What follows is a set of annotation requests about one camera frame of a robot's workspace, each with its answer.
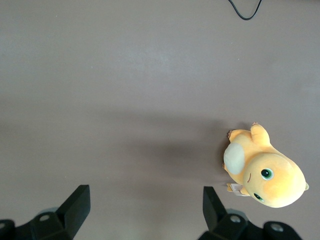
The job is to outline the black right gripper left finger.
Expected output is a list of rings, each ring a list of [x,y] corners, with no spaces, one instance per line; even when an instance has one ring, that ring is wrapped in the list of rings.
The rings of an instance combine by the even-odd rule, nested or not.
[[[2,240],[72,240],[91,210],[90,186],[79,185],[57,209],[43,211],[29,222],[16,226],[11,219],[0,221]]]

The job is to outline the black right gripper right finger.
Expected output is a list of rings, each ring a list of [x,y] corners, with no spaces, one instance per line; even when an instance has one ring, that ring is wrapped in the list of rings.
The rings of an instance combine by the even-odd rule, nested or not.
[[[200,240],[300,240],[301,236],[288,224],[267,221],[260,228],[247,216],[234,209],[225,209],[212,186],[203,188],[202,212],[208,230]]]

